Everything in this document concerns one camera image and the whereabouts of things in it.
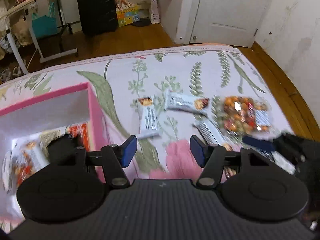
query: desk leg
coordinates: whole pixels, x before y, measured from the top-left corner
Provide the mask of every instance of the desk leg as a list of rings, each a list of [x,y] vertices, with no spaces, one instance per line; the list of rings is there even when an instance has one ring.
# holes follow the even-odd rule
[[[20,66],[20,68],[21,68],[21,70],[22,70],[22,72],[23,72],[25,75],[26,75],[26,74],[29,74],[29,72],[28,72],[25,64],[23,63],[23,60],[22,60],[22,58],[21,58],[21,56],[20,56],[20,53],[19,53],[19,51],[18,51],[18,49],[17,49],[17,47],[16,47],[16,44],[15,44],[15,42],[14,42],[13,36],[12,36],[12,34],[11,34],[11,32],[10,32],[10,29],[7,29],[7,30],[6,30],[6,34],[7,34],[7,38],[8,38],[9,44],[10,44],[10,46],[11,46],[12,52],[13,52],[14,56],[16,57],[16,59],[17,59],[17,61],[18,61],[18,63],[19,63],[19,66]]]
[[[43,55],[42,55],[41,49],[40,49],[40,47],[39,47],[39,44],[38,44],[37,38],[36,38],[36,36],[35,36],[35,33],[33,32],[33,28],[32,28],[32,18],[31,18],[31,14],[29,14],[29,12],[28,12],[28,9],[25,10],[25,14],[26,14],[26,21],[27,21],[28,26],[29,26],[30,35],[31,35],[33,44],[35,45],[36,49],[39,51],[39,54],[40,54],[40,62],[41,62],[41,59],[43,59]]]
[[[25,13],[26,13],[26,20],[27,20],[28,25],[29,25],[29,31],[30,31],[30,34],[31,34],[32,41],[33,41],[36,49],[40,53],[40,63],[43,63],[43,62],[46,62],[46,61],[49,61],[49,60],[52,60],[52,59],[55,59],[55,58],[63,57],[63,56],[66,56],[66,55],[78,53],[78,49],[71,49],[71,50],[67,50],[67,51],[64,51],[64,52],[61,52],[61,53],[58,53],[58,54],[51,55],[49,57],[43,57],[41,49],[40,49],[38,41],[37,41],[37,38],[35,36],[35,33],[33,32],[32,17],[29,14],[28,9],[25,10]]]

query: black suitcase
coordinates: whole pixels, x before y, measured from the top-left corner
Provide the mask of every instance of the black suitcase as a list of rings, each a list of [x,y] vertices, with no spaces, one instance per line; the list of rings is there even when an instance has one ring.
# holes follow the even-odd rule
[[[77,0],[82,31],[88,35],[113,32],[118,27],[116,0]]]

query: white wrapper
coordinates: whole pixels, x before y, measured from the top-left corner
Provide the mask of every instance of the white wrapper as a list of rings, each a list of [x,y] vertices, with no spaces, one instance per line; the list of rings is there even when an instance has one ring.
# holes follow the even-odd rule
[[[183,110],[195,114],[207,115],[209,98],[183,95],[167,90],[164,102],[164,110]]]
[[[194,126],[199,130],[208,144],[221,145],[228,151],[232,151],[231,145],[208,118],[202,118],[196,121]]]
[[[4,156],[2,163],[2,182],[6,192],[11,190],[11,179],[12,179],[12,162],[11,162],[11,151],[7,152]]]
[[[12,176],[9,180],[10,191],[15,191],[25,179],[49,164],[36,141],[29,141],[15,147],[12,150],[10,162]]]
[[[140,118],[140,133],[136,137],[143,139],[159,135],[153,97],[138,98],[137,105]]]

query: teal bag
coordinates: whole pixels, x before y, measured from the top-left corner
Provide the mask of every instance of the teal bag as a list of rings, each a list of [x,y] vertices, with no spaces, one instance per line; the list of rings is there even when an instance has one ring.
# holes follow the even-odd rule
[[[48,16],[38,17],[36,13],[32,14],[32,28],[37,39],[57,34],[58,28],[54,3],[50,5]]]

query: baseboard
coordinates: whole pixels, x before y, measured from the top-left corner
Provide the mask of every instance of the baseboard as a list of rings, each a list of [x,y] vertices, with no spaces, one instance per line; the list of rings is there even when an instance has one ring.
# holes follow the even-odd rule
[[[264,49],[257,43],[254,42],[251,49],[258,55],[258,57],[268,66],[269,70],[274,74],[279,83],[287,91],[289,97],[294,102],[295,106],[301,113],[301,116],[306,123],[312,137],[316,141],[320,141],[320,128],[314,118],[311,110],[295,85],[291,82],[284,71],[278,66],[278,64],[264,51]]]

